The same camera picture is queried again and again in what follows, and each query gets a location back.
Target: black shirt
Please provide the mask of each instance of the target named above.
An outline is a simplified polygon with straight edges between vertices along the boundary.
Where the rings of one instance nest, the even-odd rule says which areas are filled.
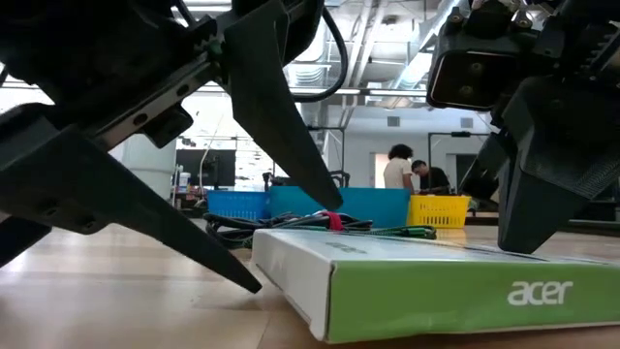
[[[419,189],[431,189],[443,186],[450,186],[450,182],[448,181],[448,177],[444,170],[440,168],[432,167],[429,171],[430,180],[432,185],[428,185],[428,174],[426,176],[421,176],[419,178]]]

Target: person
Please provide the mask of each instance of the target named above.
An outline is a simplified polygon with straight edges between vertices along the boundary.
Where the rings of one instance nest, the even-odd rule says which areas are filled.
[[[446,195],[450,193],[450,182],[444,170],[436,167],[431,167],[429,169],[422,160],[414,161],[411,165],[411,170],[414,174],[419,176],[420,194]]]
[[[414,193],[414,184],[411,181],[413,172],[409,162],[413,156],[414,150],[405,144],[397,144],[391,148],[387,155],[389,162],[384,170],[386,188],[409,189]]]

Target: white shirt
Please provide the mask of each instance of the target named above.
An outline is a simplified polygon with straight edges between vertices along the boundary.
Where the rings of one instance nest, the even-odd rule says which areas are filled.
[[[384,170],[384,182],[386,183],[386,188],[405,188],[405,184],[403,183],[403,175],[412,174],[413,172],[411,171],[411,163],[409,160],[401,158],[393,158],[389,160],[386,169]]]

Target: green cable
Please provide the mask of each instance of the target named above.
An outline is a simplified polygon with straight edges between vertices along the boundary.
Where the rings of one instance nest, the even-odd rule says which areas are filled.
[[[423,238],[423,239],[436,239],[437,234],[435,228],[431,226],[406,226],[406,227],[395,227],[395,228],[387,228],[387,229],[377,229],[377,230],[356,230],[356,229],[345,229],[342,232],[331,231],[326,227],[317,227],[317,226],[291,226],[291,227],[283,227],[279,229],[286,230],[305,230],[305,231],[316,231],[316,232],[333,232],[333,233],[343,233],[348,235],[357,235],[357,236],[368,236],[368,237],[393,237],[393,238]],[[252,248],[252,238],[246,238],[241,243],[240,248]]]

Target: yellow basket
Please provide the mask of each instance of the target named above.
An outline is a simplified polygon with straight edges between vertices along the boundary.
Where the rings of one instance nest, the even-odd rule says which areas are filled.
[[[463,228],[470,197],[413,195],[409,202],[408,225],[435,228]]]

